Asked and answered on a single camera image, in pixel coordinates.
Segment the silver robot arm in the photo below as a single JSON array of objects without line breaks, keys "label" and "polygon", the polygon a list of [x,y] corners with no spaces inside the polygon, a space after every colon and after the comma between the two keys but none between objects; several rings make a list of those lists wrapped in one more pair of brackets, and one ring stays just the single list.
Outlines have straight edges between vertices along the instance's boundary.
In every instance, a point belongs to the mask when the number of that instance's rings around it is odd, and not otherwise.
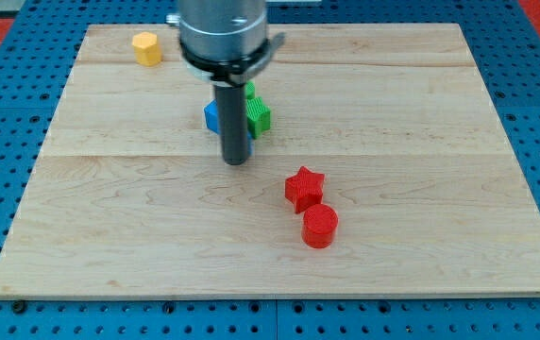
[{"label": "silver robot arm", "polygon": [[284,45],[269,35],[265,0],[178,0],[166,15],[178,30],[187,69],[219,87],[238,87],[261,73]]}]

